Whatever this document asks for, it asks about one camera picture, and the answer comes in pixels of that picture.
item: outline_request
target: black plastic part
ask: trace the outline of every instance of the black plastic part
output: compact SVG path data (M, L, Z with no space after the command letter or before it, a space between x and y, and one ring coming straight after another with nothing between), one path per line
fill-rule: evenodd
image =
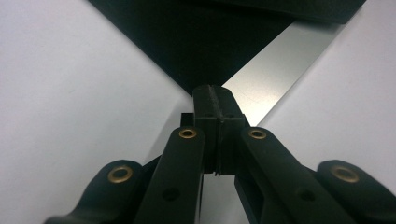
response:
M222 85L292 18L184 0L90 0L189 94Z
M192 94L194 126L205 132L205 172L233 175L235 139L246 126L233 94L219 86L200 86Z
M269 131L241 132L245 164L265 198L261 223L356 223Z
M132 176L113 183L108 175L113 168L127 166ZM114 161L105 166L85 189L76 208L67 216L51 217L46 224L121 224L134 219L144 195L142 166L134 161Z
M344 161L325 161L317 177L359 223L396 223L395 196L359 167Z
M180 127L182 126L194 126L194 114L193 113L181 113Z
M204 171L204 143L205 135L197 128L181 127L172 132L134 224L196 223Z
M293 18L347 23L365 0L196 0L249 7Z
M250 224L259 224L262 216L264 198L257 184L251 179L240 175L235 176L235 188L244 206Z

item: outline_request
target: black linkage arm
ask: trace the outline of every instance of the black linkage arm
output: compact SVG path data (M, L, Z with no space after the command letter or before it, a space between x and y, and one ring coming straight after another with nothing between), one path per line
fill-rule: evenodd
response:
M192 224L199 222L203 174L235 175L250 223L395 224L396 198L354 165L302 166L267 130L249 127L230 91L194 90L161 157L145 166L114 161L67 216L46 224Z

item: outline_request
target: metal rivet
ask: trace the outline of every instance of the metal rivet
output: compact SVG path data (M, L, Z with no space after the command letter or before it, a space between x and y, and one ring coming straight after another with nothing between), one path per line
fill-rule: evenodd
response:
M119 184L122 182L127 181L129 178L131 178L133 174L133 170L131 167L122 165L122 166L117 166L113 168L110 173L107 175L108 181L114 184Z
M182 138L193 138L197 135L197 132L193 129L183 129L178 135Z
M259 129L250 130L248 132L248 135L250 137L256 138L256 139L264 139L267 136L267 134L265 132L263 132L262 130L259 130Z
M356 183L359 181L359 176L351 169L341 166L341 165L334 165L331 168L332 174L340 180L343 180L348 183Z

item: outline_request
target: silver metal surface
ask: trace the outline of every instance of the silver metal surface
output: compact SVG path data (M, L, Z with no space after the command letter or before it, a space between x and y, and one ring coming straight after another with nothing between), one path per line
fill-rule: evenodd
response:
M223 85L251 125L268 114L342 27L296 21Z

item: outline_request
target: white surface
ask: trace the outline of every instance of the white surface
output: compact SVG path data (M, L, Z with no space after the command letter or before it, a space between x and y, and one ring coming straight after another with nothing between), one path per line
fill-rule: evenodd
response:
M161 154L191 98L85 1L0 5L0 222L41 223L107 163ZM302 164L349 161L394 193L395 9L366 2L262 122ZM214 178L201 223L247 223Z

